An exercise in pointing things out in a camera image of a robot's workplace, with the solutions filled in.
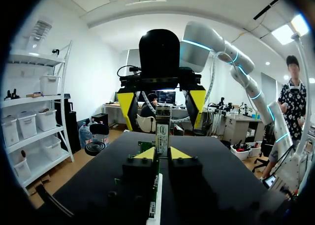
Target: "yellow triangle marker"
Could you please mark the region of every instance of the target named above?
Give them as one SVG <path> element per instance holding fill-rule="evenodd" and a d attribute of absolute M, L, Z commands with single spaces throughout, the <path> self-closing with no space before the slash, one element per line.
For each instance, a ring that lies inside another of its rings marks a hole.
<path fill-rule="evenodd" d="M 183 159 L 190 159 L 191 157 L 182 151 L 179 151 L 178 149 L 175 149 L 174 147 L 171 147 L 171 156 L 172 160 L 183 158 Z"/>
<path fill-rule="evenodd" d="M 136 156 L 133 157 L 133 158 L 134 158 L 134 159 L 147 158 L 147 159 L 153 160 L 154 153 L 155 153 L 155 147 L 152 147 L 152 148 L 146 150 L 145 152 L 142 152 L 141 154 L 136 155 Z"/>

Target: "person at desk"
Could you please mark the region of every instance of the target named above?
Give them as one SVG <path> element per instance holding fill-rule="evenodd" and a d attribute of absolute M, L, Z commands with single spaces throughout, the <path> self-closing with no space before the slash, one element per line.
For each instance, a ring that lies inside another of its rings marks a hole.
<path fill-rule="evenodd" d="M 289 128 L 290 135 L 293 141 L 294 147 L 296 147 L 298 141 L 302 136 L 302 126 L 304 124 L 304 116 L 306 113 L 306 88 L 299 78 L 300 67 L 297 58 L 294 55 L 289 55 L 286 58 L 287 68 L 291 74 L 289 83 L 284 85 L 280 96 L 278 98 L 278 104 Z M 275 144 L 269 155 L 269 163 L 266 166 L 262 178 L 269 176 L 271 169 L 278 162 L 278 148 Z"/>
<path fill-rule="evenodd" d="M 148 94 L 147 98 L 150 101 L 152 107 L 155 109 L 158 104 L 158 96 L 154 93 L 151 93 L 151 94 Z M 144 102 L 142 105 L 140 116 L 143 118 L 156 117 L 146 102 Z"/>

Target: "white storage box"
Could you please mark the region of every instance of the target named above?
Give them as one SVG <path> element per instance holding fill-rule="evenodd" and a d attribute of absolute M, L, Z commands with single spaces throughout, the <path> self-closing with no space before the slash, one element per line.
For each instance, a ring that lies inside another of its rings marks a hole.
<path fill-rule="evenodd" d="M 55 96 L 58 94 L 60 77 L 46 75 L 40 78 L 40 91 L 44 96 Z"/>
<path fill-rule="evenodd" d="M 14 169 L 18 174 L 18 177 L 21 179 L 21 181 L 26 181 L 32 175 L 26 158 L 22 162 L 19 162 L 18 164 L 14 165 Z"/>
<path fill-rule="evenodd" d="M 245 152 L 237 152 L 231 145 L 231 152 L 234 154 L 236 157 L 238 157 L 241 161 L 247 159 L 248 155 L 250 154 L 250 151 L 245 151 Z"/>
<path fill-rule="evenodd" d="M 36 124 L 42 131 L 51 130 L 56 127 L 56 109 L 47 112 L 36 112 Z"/>
<path fill-rule="evenodd" d="M 17 119 L 12 116 L 7 116 L 6 118 L 2 118 L 1 126 L 2 126 L 6 148 L 20 141 L 19 135 L 18 135 L 18 129 L 16 127 L 16 120 Z"/>
<path fill-rule="evenodd" d="M 59 158 L 62 154 L 61 150 L 61 140 L 57 137 L 50 135 L 48 137 L 45 137 L 41 140 L 39 140 L 40 145 L 43 147 L 47 157 L 51 161 L 55 161 L 57 158 Z"/>
<path fill-rule="evenodd" d="M 23 138 L 30 138 L 37 134 L 36 122 L 35 122 L 36 113 L 34 111 L 22 112 L 18 115 L 18 120 L 21 128 Z"/>
<path fill-rule="evenodd" d="M 249 146 L 255 146 L 256 144 L 261 144 L 261 142 L 250 142 L 250 143 L 246 143 L 248 144 Z M 261 147 L 258 147 L 258 148 L 251 148 L 251 152 L 250 154 L 248 155 L 248 158 L 252 158 L 252 157 L 257 157 L 260 153 L 260 150 L 261 150 Z"/>

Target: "black patterned shirt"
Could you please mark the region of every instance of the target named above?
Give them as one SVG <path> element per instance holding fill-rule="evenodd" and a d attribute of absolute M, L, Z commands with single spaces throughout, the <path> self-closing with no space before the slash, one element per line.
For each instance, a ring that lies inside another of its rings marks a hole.
<path fill-rule="evenodd" d="M 300 140 L 302 136 L 302 129 L 298 124 L 298 119 L 306 113 L 306 88 L 301 82 L 301 89 L 299 94 L 292 94 L 290 86 L 294 86 L 292 80 L 284 85 L 278 102 L 281 104 L 287 103 L 287 111 L 283 114 L 287 127 L 289 128 L 291 138 L 293 140 Z"/>

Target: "black table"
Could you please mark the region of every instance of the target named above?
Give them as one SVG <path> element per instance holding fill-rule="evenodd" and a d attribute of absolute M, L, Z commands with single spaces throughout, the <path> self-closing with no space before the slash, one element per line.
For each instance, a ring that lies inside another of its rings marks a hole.
<path fill-rule="evenodd" d="M 128 155 L 137 154 L 138 140 L 152 141 L 154 138 L 153 134 L 123 133 L 78 171 L 54 197 L 73 213 L 84 210 L 89 202 L 102 205 L 108 191 L 115 186 L 114 179 L 122 175 L 122 164 Z M 171 136 L 170 145 L 190 156 L 198 156 L 203 164 L 204 178 L 217 194 L 220 209 L 242 210 L 267 192 L 252 172 L 216 138 Z M 160 172 L 163 174 L 161 224 L 180 224 L 167 160 L 161 160 Z M 39 210 L 47 212 L 48 208 L 43 205 Z"/>

